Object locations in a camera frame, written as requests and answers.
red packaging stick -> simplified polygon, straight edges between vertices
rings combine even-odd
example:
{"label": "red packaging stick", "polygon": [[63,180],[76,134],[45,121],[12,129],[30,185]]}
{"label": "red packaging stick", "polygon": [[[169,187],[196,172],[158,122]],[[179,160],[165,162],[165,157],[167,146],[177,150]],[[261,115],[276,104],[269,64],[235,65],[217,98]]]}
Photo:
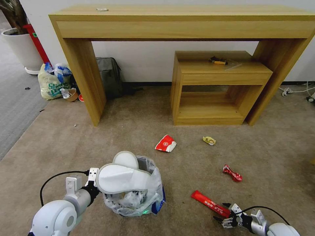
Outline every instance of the red packaging stick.
{"label": "red packaging stick", "polygon": [[191,197],[193,199],[203,203],[204,205],[206,205],[207,207],[209,207],[210,209],[212,209],[216,213],[220,214],[224,218],[229,218],[229,216],[231,214],[229,209],[215,204],[210,198],[207,198],[206,196],[202,195],[198,190],[193,192]]}

red and white paper cup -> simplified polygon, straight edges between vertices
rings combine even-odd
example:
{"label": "red and white paper cup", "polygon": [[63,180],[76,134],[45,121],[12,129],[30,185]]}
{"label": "red and white paper cup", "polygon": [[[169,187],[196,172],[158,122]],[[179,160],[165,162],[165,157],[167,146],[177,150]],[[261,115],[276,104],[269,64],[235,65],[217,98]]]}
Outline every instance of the red and white paper cup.
{"label": "red and white paper cup", "polygon": [[155,149],[164,152],[171,152],[175,146],[176,142],[167,134],[159,141],[159,143],[155,146]]}

plastic bag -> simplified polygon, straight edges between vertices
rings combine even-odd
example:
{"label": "plastic bag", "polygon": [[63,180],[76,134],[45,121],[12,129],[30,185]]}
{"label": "plastic bag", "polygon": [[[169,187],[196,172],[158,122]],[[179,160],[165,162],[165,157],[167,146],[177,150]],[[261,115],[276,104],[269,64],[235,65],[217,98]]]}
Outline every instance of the plastic bag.
{"label": "plastic bag", "polygon": [[147,191],[129,191],[117,194],[103,193],[104,203],[116,214],[122,216],[140,216],[157,214],[165,202],[165,193],[159,169],[153,160],[136,155],[139,169],[151,174]]}
{"label": "plastic bag", "polygon": [[70,89],[70,76],[72,75],[67,65],[56,64],[55,69],[49,63],[43,64],[38,74],[40,94],[50,100],[61,96],[61,88]]}

beige carpet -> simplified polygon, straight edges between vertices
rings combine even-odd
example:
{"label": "beige carpet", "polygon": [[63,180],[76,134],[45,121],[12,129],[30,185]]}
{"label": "beige carpet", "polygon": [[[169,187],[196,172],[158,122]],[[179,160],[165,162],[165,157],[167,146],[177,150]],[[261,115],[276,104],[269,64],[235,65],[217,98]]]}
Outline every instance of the beige carpet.
{"label": "beige carpet", "polygon": [[[301,235],[315,234],[315,167],[309,164],[315,106],[304,94],[282,98],[279,91],[253,127],[175,127],[169,97],[170,87],[146,87],[133,97],[109,101],[96,128],[83,103],[49,102],[0,162],[1,235],[27,235],[47,178],[101,167],[121,150],[154,159],[167,203],[156,216],[124,218],[107,209],[99,195],[72,235],[251,235],[247,229],[223,229],[212,210],[190,198],[196,189],[219,204],[271,207]],[[171,153],[154,150],[165,134],[177,142]],[[204,143],[204,135],[217,144]],[[241,183],[222,174],[225,163],[243,175]],[[49,182],[44,202],[61,199],[64,182],[65,176]],[[282,222],[262,211],[269,222]]]}

red snack wrapper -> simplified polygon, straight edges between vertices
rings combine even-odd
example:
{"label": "red snack wrapper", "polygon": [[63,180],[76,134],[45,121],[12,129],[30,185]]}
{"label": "red snack wrapper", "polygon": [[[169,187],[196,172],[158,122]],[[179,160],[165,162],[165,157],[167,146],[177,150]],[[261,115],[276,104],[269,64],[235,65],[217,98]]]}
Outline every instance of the red snack wrapper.
{"label": "red snack wrapper", "polygon": [[223,173],[228,173],[235,182],[241,182],[243,179],[243,177],[239,173],[233,172],[230,169],[229,165],[226,164],[223,167]]}
{"label": "red snack wrapper", "polygon": [[198,190],[193,192],[191,197],[203,203],[204,205],[206,205],[207,207],[209,207],[210,209],[212,209],[219,215],[223,216],[224,218],[230,217],[231,212],[229,211],[229,209],[215,204],[210,198],[207,198],[206,196],[202,195]]}
{"label": "red snack wrapper", "polygon": [[169,135],[165,135],[155,146],[155,149],[164,152],[171,152],[175,148],[175,146],[176,142],[174,141],[174,139]]}

